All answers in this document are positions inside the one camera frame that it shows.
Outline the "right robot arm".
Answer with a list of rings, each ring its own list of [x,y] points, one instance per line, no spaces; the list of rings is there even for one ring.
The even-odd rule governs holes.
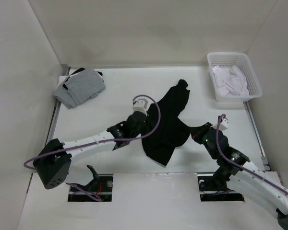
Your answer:
[[[204,145],[219,168],[212,176],[199,179],[201,191],[232,190],[257,203],[288,230],[288,189],[272,181],[246,155],[231,147],[222,131],[211,123],[191,127],[192,139]]]

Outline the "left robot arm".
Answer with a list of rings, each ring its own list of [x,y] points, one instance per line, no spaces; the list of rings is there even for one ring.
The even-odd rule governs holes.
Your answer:
[[[53,189],[70,179],[70,166],[96,153],[123,148],[139,135],[147,133],[147,115],[134,112],[107,130],[80,140],[61,142],[52,139],[42,149],[33,166],[45,189]]]

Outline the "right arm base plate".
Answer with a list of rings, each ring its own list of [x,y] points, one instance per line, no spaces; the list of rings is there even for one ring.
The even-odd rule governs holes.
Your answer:
[[[200,200],[203,202],[244,202],[244,196],[226,185],[217,185],[212,173],[197,174]]]

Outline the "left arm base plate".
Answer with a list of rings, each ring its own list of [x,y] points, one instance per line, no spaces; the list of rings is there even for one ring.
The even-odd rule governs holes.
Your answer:
[[[70,186],[68,194],[68,202],[111,202],[113,191],[113,175],[101,174],[96,186],[92,189],[86,190],[92,199],[84,192],[78,190],[75,187]]]

